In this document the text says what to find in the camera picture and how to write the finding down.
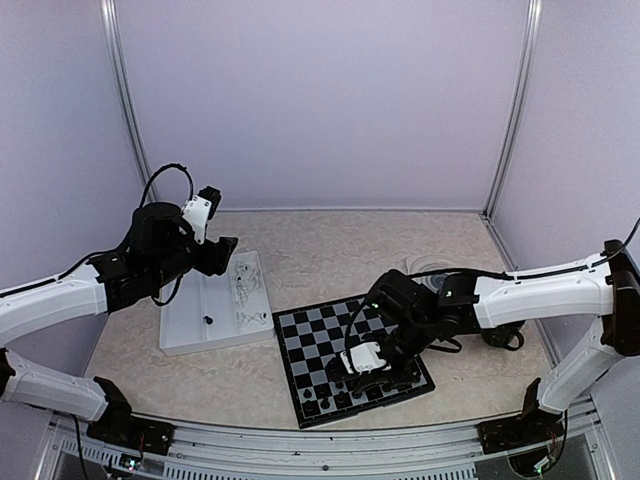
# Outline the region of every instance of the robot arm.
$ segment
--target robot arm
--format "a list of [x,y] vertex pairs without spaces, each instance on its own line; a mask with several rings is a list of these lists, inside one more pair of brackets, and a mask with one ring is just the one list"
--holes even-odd
[[589,314],[596,319],[573,351],[527,389],[523,411],[480,424],[485,453],[517,448],[562,433],[558,421],[571,401],[626,356],[640,354],[640,272],[621,242],[602,254],[552,268],[484,275],[449,275],[439,292],[397,270],[384,274],[363,307],[397,323],[383,338],[365,338],[332,360],[331,381],[358,379],[356,389],[411,381],[411,360],[435,341],[482,334],[506,346],[523,321]]
[[[150,427],[153,422],[131,417],[131,406],[109,380],[74,377],[34,364],[6,345],[66,320],[113,313],[146,297],[162,305],[160,289],[192,268],[222,275],[237,238],[222,237],[216,243],[206,239],[207,223],[220,198],[218,190],[207,187],[182,209],[170,203],[147,204],[134,211],[131,228],[115,249],[90,255],[63,274],[0,291],[0,400],[76,415],[92,422],[90,436],[124,446],[140,430],[160,431],[160,422]],[[147,433],[145,438],[154,437]]]

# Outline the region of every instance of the chessboard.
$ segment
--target chessboard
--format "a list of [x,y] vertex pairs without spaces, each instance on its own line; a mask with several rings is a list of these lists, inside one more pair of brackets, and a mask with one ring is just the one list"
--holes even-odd
[[[365,410],[390,405],[432,392],[435,384],[422,360],[411,365],[418,380],[388,391],[376,386],[359,397],[351,391],[354,382],[329,382],[327,363],[344,351],[344,334],[353,312],[364,295],[311,305],[273,314],[291,398],[302,428],[351,417]],[[397,325],[386,323],[375,310],[365,308],[352,329],[352,345],[367,333],[390,333]]]

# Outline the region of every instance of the lavender wall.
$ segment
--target lavender wall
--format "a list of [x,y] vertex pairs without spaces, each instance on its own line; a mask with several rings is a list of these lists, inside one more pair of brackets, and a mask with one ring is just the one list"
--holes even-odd
[[[141,188],[99,2],[0,1],[0,289],[62,271],[125,233]],[[9,345],[82,373],[105,317]],[[44,411],[0,404],[0,477],[29,475]]]
[[[640,215],[640,8],[546,0],[533,77],[496,224],[520,267],[568,261],[624,239]],[[640,261],[640,238],[631,245]],[[589,319],[549,321],[565,355]],[[640,469],[640,362],[618,364],[594,399],[623,479]]]
[[224,208],[479,210],[527,6],[146,0],[118,17],[150,163],[188,163]]

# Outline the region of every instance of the white tray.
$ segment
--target white tray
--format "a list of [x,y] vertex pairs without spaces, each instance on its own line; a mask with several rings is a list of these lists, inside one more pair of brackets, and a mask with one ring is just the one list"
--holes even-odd
[[[162,289],[166,299],[174,283]],[[208,324],[206,317],[213,320]],[[160,315],[160,350],[182,355],[265,340],[273,318],[257,252],[231,256],[227,273],[206,277],[195,270]]]

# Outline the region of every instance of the table surface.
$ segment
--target table surface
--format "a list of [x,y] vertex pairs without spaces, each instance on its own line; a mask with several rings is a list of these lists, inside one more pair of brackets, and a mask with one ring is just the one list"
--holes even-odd
[[[219,213],[209,236],[237,236],[256,250],[272,311],[369,290],[390,268],[416,255],[502,271],[476,214],[422,212]],[[87,369],[122,390],[134,411],[218,425],[297,429],[275,338],[239,347],[167,357],[158,348],[159,309],[150,301],[109,317]],[[526,387],[549,370],[533,322],[518,352],[479,336],[459,337],[462,353],[422,354],[432,393],[317,427],[371,429],[431,425],[519,410]]]

